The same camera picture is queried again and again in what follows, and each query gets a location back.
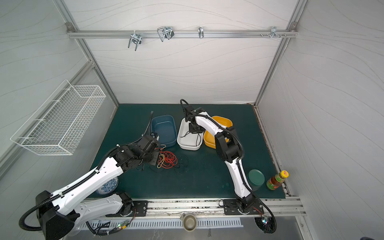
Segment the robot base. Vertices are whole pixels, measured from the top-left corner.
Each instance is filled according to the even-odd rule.
[[[147,215],[147,207],[148,207],[148,201],[133,201],[133,206],[134,208],[136,208],[136,217],[145,217],[145,215]],[[134,216],[134,212],[133,213],[130,213],[128,214],[127,217],[133,217]],[[108,214],[108,215],[105,215],[106,217],[121,217],[120,213],[116,213],[116,214]]]
[[[260,202],[256,202],[250,207],[248,214],[243,214],[239,211],[237,207],[237,200],[236,199],[224,199],[223,200],[224,207],[224,214],[225,215],[259,215],[260,213],[257,211],[259,210],[261,213],[264,213],[262,204]]]

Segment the yellow plastic tray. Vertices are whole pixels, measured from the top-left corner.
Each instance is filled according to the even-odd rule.
[[[226,127],[232,127],[233,126],[232,121],[229,120],[228,118],[224,118],[224,117],[220,117],[220,116],[213,116],[212,118],[216,122],[220,123],[223,126],[226,126]],[[209,132],[205,131],[203,139],[204,139],[204,143],[208,147],[216,149],[215,137],[212,136],[212,134],[210,134]]]

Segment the white wire basket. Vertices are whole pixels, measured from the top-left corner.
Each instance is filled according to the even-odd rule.
[[[98,85],[73,86],[65,80],[11,141],[37,155],[72,155],[104,98]]]

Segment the metal hook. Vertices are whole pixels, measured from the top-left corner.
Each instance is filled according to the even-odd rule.
[[[198,31],[199,31],[199,38],[203,38],[204,37],[204,29],[203,29],[203,27],[199,27],[198,28]]]
[[[271,33],[270,34],[268,34],[268,36],[270,37],[270,38],[273,38],[273,37],[281,37],[281,35],[277,35],[276,34],[276,30],[277,30],[277,28],[275,27],[275,26],[273,26],[272,27],[272,29],[271,29]]]
[[[171,26],[161,26],[157,29],[157,34],[160,37],[160,40],[163,42],[164,39],[167,37],[168,40],[170,40],[175,33],[173,32],[173,29]]]
[[[136,33],[131,34],[131,38],[129,39],[129,42],[128,42],[128,48],[129,48],[129,46],[131,45],[132,42],[134,44],[136,44],[136,46],[135,46],[135,51],[136,51],[138,45],[141,44],[141,36],[139,34],[136,34]]]

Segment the green jar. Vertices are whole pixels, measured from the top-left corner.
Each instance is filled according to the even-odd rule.
[[[249,171],[249,173],[247,174],[247,179],[249,185],[251,185],[252,191],[256,191],[257,189],[259,189],[259,187],[265,182],[264,174],[256,169],[252,169],[251,171]]]

